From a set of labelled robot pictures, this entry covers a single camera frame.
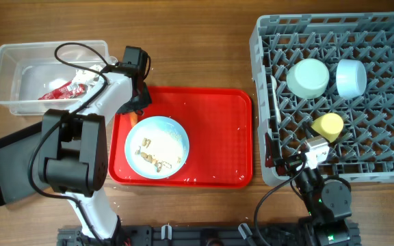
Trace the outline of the white tissue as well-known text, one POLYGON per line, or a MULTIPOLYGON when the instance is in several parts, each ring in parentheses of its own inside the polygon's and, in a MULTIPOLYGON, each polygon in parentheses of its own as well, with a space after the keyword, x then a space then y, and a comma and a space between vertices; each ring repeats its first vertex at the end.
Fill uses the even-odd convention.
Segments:
POLYGON ((88 70, 76 70, 76 75, 72 79, 72 82, 93 87, 98 80, 99 75, 97 73, 90 72, 88 70))

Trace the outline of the light blue plate with rice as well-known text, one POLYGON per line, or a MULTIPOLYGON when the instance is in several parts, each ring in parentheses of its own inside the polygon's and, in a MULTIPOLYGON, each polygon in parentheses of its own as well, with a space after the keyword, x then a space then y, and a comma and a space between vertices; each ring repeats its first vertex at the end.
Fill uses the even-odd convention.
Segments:
POLYGON ((129 131, 124 154, 135 173, 160 180, 182 169, 189 148, 189 137, 182 125, 166 116, 152 116, 138 122, 129 131))

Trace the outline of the orange carrot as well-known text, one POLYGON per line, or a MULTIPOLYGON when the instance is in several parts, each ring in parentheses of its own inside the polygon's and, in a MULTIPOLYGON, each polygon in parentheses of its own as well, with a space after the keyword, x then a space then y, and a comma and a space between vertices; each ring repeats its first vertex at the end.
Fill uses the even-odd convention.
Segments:
POLYGON ((131 112, 129 114, 129 120, 130 120, 131 127, 134 127, 138 123, 138 115, 134 112, 131 112))

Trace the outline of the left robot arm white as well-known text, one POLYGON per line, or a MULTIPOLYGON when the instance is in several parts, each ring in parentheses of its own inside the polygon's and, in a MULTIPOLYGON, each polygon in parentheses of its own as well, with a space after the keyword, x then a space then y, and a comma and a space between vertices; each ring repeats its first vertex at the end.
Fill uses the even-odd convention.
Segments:
POLYGON ((65 110, 49 109, 42 119, 38 146, 27 177, 43 197, 67 200, 81 222, 78 241, 85 245, 129 245, 103 184, 107 176, 106 126, 116 113, 143 114, 151 104, 145 79, 149 54, 127 46, 122 61, 105 63, 96 85, 65 110))

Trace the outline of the light blue bowl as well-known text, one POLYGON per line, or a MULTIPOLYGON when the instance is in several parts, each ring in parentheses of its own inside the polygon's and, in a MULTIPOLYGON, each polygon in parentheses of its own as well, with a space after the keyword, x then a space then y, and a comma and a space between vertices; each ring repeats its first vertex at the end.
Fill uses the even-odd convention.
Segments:
POLYGON ((361 61, 342 59, 336 71, 337 91, 340 97, 350 100, 365 93, 367 72, 361 61))

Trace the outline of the yellow plastic cup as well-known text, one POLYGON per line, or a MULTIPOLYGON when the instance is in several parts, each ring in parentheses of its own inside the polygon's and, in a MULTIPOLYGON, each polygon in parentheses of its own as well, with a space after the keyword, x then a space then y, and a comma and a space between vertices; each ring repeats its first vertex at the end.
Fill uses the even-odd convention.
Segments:
POLYGON ((311 128, 330 143, 334 142, 343 130, 343 119, 336 113, 327 113, 317 118, 311 128))

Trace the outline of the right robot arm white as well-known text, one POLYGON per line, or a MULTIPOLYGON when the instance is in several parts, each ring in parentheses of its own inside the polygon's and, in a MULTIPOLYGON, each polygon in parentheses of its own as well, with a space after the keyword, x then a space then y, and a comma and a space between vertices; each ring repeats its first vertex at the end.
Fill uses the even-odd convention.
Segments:
POLYGON ((289 179, 268 191, 254 210, 254 228, 264 245, 259 227, 259 209, 266 199, 285 185, 295 183, 309 216, 300 222, 305 241, 312 245, 343 245, 351 241, 347 218, 352 215, 352 188, 338 176, 323 178, 317 166, 327 160, 329 141, 321 135, 306 140, 305 151, 283 158, 269 134, 265 135, 265 163, 289 179))

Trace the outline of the mint green bowl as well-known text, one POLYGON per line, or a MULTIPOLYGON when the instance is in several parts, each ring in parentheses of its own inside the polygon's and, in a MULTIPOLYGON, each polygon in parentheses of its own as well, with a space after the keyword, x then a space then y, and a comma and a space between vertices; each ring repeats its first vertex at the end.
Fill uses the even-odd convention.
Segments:
POLYGON ((287 86, 297 97, 314 99, 326 90, 330 73, 325 63, 318 59, 303 59, 289 69, 287 86))

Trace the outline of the white plastic spoon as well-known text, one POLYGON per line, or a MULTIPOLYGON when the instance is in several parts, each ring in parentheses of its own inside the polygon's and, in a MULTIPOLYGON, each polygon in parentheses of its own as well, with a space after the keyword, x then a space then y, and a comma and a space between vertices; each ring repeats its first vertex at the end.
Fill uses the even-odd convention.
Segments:
POLYGON ((276 95, 276 88, 277 88, 277 82, 274 76, 270 76, 271 79, 271 85, 272 85, 272 98, 273 98, 273 104, 274 104, 274 110, 275 110, 275 116, 276 116, 276 121, 278 124, 282 122, 281 120, 281 115, 280 115, 280 108, 278 105, 278 97, 276 95))

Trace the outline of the red snack wrapper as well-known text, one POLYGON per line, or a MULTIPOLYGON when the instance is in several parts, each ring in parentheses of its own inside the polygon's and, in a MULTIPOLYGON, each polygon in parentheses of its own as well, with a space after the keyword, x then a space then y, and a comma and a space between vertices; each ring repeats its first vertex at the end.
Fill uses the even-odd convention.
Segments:
POLYGON ((52 92, 46 93, 44 96, 40 97, 39 100, 70 99, 80 96, 86 91, 86 85, 68 81, 52 92))

